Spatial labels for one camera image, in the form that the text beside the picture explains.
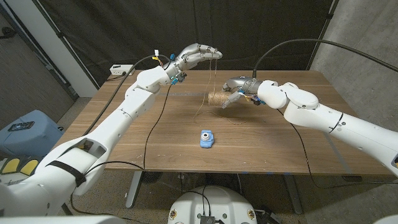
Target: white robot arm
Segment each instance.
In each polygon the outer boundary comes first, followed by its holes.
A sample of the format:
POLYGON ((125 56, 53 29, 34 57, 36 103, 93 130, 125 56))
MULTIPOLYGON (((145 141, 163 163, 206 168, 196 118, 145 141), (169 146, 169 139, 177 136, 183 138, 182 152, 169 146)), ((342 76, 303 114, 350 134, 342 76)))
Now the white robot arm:
POLYGON ((0 184, 1 216, 56 215, 72 193, 82 195, 98 180, 104 165, 86 172, 108 160, 131 123, 152 107, 161 85, 182 82, 184 70, 222 56, 213 47, 192 44, 170 66, 166 64, 166 70, 158 66, 138 74, 125 100, 94 131, 56 147, 26 180, 7 187, 0 184))
POLYGON ((278 86, 277 82, 250 77, 229 79, 223 91, 238 89, 223 104, 237 101, 243 94, 254 94, 256 104, 265 103, 273 109, 287 105, 284 118, 299 126, 317 129, 369 154, 398 176, 398 133, 329 108, 318 98, 293 83, 278 86))

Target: white wall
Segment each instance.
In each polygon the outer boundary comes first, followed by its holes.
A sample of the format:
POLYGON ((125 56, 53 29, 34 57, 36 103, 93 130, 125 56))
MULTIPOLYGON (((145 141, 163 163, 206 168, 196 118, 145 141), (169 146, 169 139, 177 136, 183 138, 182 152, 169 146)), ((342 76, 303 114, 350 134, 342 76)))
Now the white wall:
MULTIPOLYGON (((340 0, 324 39, 398 67, 398 1, 340 0)), ((311 70, 322 72, 360 118, 398 131, 398 73, 325 44, 311 70)))
POLYGON ((80 97, 93 97, 96 87, 57 37, 32 0, 6 0, 80 97))

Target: wooden table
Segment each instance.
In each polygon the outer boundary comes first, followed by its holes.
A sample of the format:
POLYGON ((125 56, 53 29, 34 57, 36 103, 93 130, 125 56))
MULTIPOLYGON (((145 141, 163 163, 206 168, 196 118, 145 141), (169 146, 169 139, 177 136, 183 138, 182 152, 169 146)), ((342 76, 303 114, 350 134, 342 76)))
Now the wooden table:
MULTIPOLYGON (((124 93, 136 80, 136 71, 122 85, 104 120, 123 101, 124 93)), ((244 98, 232 107, 221 109, 205 104, 196 119, 204 92, 221 89, 231 77, 251 76, 251 71, 187 71, 188 77, 170 89, 164 113, 154 128, 146 152, 146 169, 171 172, 232 172, 259 174, 308 174, 303 148, 297 133, 278 111, 268 106, 256 106, 244 98), (230 118, 230 123, 212 113, 230 118), (210 129, 215 143, 210 149, 199 145, 202 129, 210 129)), ((260 80, 279 84, 292 82, 319 98, 319 102, 336 110, 356 116, 342 97, 320 72, 259 71, 260 80)), ((106 82, 67 129, 57 144, 81 136, 95 119, 119 84, 106 82)), ((133 122, 109 158, 143 166, 144 146, 150 129, 162 110, 167 88, 163 87, 155 105, 133 122)), ((321 131, 297 127, 303 137, 311 171, 314 174, 391 174, 367 154, 327 136, 321 131)), ((107 169, 132 169, 126 164, 108 164, 107 169)))

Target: string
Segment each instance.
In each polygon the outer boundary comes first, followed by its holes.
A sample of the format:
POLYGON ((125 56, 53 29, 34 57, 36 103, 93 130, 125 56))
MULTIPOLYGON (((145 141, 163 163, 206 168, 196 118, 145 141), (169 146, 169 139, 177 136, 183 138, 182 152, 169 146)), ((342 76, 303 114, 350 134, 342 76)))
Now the string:
POLYGON ((199 114, 203 114, 203 113, 212 113, 212 114, 214 114, 214 115, 219 116, 220 118, 227 119, 229 122, 231 122, 232 124, 235 124, 235 125, 241 125, 241 124, 243 124, 243 123, 246 123, 245 121, 243 121, 242 123, 239 123, 239 124, 238 124, 238 123, 234 123, 234 122, 232 122, 229 118, 226 118, 226 117, 224 117, 224 116, 218 115, 218 114, 216 114, 216 113, 214 113, 214 112, 212 112, 212 111, 201 112, 201 113, 198 113, 198 115, 199 115, 199 114))
POLYGON ((202 103, 201 103, 201 105, 200 105, 200 107, 199 107, 197 113, 195 113, 195 116, 193 117, 193 119, 195 119, 195 118, 198 116, 198 112, 200 111, 201 107, 202 107, 203 104, 205 103, 207 87, 209 86, 210 80, 211 80, 211 60, 210 60, 210 68, 209 68, 209 69, 210 69, 210 78, 209 78, 209 82, 208 82, 207 85, 206 85, 205 93, 203 94, 203 101, 202 101, 202 103))
POLYGON ((217 76, 217 59, 216 59, 216 69, 214 71, 214 87, 213 87, 213 93, 216 92, 216 76, 217 76))

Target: electrical outlet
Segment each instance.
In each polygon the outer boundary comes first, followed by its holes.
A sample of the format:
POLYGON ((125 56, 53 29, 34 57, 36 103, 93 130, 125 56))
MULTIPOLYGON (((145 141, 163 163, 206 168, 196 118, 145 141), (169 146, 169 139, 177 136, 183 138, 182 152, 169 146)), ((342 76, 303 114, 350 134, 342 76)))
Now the electrical outlet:
MULTIPOLYGON (((112 75, 123 75, 123 72, 128 72, 133 65, 112 65, 109 69, 112 75)), ((129 75, 132 75, 136 71, 133 69, 129 75)))

